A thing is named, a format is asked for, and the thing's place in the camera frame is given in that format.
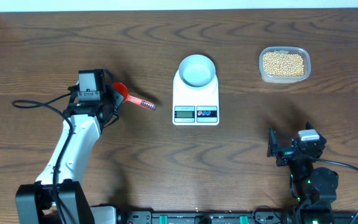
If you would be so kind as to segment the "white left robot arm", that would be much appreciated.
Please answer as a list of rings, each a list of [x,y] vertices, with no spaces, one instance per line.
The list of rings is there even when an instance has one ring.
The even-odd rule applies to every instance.
[[[119,119],[123,97],[105,82],[108,70],[81,70],[78,82],[69,87],[64,111],[30,100],[15,100],[16,108],[45,107],[63,118],[57,146],[42,173],[33,184],[21,185],[16,208],[21,223],[117,223],[119,215],[112,205],[91,206],[81,183],[91,151],[104,128]]]

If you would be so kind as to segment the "red measuring scoop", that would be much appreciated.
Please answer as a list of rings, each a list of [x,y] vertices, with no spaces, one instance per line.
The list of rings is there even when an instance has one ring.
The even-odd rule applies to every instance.
[[[149,101],[143,100],[143,99],[135,97],[135,96],[131,96],[129,94],[127,87],[121,82],[113,83],[113,88],[115,90],[117,90],[124,97],[124,102],[128,101],[128,102],[131,102],[137,106],[141,106],[148,110],[156,110],[156,108],[157,108],[153,103],[151,103]]]

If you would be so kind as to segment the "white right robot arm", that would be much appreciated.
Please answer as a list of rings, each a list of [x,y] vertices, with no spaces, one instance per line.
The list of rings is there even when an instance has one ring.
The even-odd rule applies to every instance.
[[[334,223],[331,204],[337,199],[338,174],[313,163],[322,155],[326,139],[310,123],[291,140],[291,146],[278,145],[276,132],[268,129],[267,156],[276,158],[277,166],[290,170],[290,192],[298,205],[282,215],[282,223]]]

